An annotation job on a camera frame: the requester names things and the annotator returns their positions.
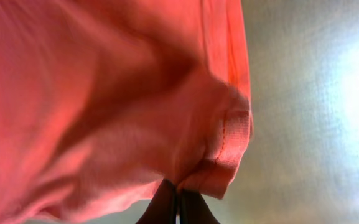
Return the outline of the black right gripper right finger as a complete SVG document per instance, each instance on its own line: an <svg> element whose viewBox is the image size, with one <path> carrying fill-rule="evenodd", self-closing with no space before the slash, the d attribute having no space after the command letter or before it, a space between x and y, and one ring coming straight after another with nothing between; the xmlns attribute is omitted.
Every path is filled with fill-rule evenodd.
<svg viewBox="0 0 359 224"><path fill-rule="evenodd" d="M220 224L199 192L181 191L179 205L180 224Z"/></svg>

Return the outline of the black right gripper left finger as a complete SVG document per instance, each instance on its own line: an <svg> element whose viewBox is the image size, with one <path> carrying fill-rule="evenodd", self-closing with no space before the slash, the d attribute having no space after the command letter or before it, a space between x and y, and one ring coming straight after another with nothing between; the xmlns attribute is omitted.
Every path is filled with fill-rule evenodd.
<svg viewBox="0 0 359 224"><path fill-rule="evenodd" d="M177 192L175 185L164 179L136 224L176 224Z"/></svg>

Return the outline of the orange red t-shirt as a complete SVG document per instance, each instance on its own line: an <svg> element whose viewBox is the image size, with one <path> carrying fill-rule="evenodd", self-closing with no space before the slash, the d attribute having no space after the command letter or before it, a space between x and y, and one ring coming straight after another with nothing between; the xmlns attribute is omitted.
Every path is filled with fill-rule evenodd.
<svg viewBox="0 0 359 224"><path fill-rule="evenodd" d="M240 1L0 1L0 223L220 199L251 132Z"/></svg>

